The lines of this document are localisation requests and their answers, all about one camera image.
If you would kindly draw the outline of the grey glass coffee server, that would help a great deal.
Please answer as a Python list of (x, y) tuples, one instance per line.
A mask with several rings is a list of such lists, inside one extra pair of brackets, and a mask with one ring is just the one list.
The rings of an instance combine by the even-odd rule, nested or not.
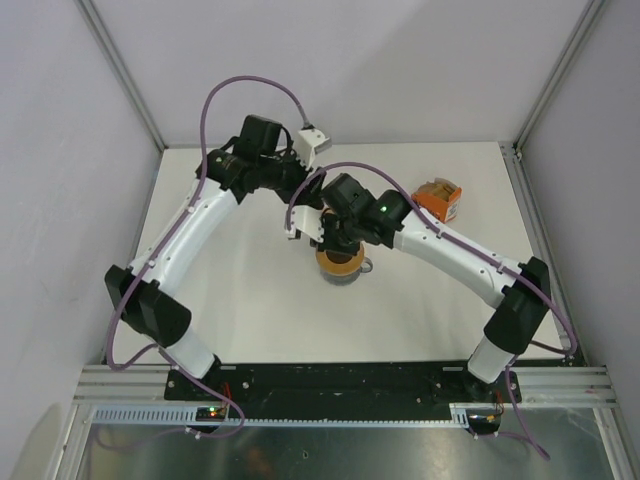
[(360, 267), (352, 273), (346, 275), (337, 275), (333, 273), (321, 271), (321, 276), (329, 284), (336, 286), (346, 286), (354, 283), (360, 276), (370, 273), (373, 270), (374, 264), (370, 258), (365, 257)]

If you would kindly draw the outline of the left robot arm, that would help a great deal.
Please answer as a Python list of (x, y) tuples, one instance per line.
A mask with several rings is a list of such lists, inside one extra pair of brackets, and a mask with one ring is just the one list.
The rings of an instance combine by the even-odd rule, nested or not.
[(311, 179), (316, 156), (330, 138), (310, 124), (290, 134), (279, 122), (245, 118), (241, 132), (218, 149), (202, 151), (187, 197), (151, 246), (127, 267), (113, 265), (105, 284), (115, 322), (150, 340), (171, 364), (188, 375), (197, 398), (214, 397), (219, 360), (191, 325), (190, 310), (176, 298), (191, 264), (214, 230), (247, 195), (275, 192), (286, 204), (319, 204), (319, 183)]

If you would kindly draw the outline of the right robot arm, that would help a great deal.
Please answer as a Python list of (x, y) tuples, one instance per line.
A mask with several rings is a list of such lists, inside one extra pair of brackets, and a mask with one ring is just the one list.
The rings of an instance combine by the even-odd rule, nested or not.
[(436, 221), (409, 196), (387, 190), (375, 197), (342, 173), (320, 197), (325, 249), (348, 254), (362, 243), (383, 245), (423, 260), (478, 295), (494, 312), (461, 376), (463, 393), (484, 401), (507, 365), (523, 354), (549, 311), (550, 276), (536, 257), (517, 262), (480, 246)]

